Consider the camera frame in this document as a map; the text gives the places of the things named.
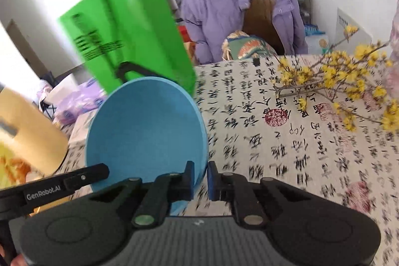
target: purple package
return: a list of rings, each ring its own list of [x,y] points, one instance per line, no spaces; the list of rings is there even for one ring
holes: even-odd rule
[[[79,115],[100,107],[105,99],[105,91],[94,78],[91,78],[79,85],[78,91],[74,91],[61,101],[54,117],[64,125],[72,124]]]

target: blue bowl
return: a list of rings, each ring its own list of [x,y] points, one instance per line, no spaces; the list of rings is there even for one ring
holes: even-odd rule
[[[105,163],[106,180],[94,192],[131,177],[152,182],[161,174],[184,172],[194,162],[194,191],[200,186],[208,161],[208,139],[197,105],[179,85],[158,77],[125,83],[102,104],[91,124],[86,165]],[[187,206],[172,204],[176,215]]]

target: brown chair back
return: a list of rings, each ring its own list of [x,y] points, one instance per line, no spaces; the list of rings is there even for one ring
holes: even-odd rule
[[[243,31],[254,34],[270,44],[279,55],[284,54],[284,46],[272,23],[276,0],[251,0],[251,6],[244,13]]]

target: screw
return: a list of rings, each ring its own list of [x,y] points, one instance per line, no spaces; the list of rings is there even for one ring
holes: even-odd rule
[[[134,222],[138,225],[146,226],[154,223],[154,218],[147,214],[136,216]]]
[[[250,214],[244,218],[244,222],[249,225],[260,225],[263,222],[263,218],[260,215]]]

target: person's finger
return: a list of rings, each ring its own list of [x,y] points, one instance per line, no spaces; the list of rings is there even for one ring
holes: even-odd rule
[[[27,266],[27,262],[22,254],[19,254],[12,260],[10,266]]]

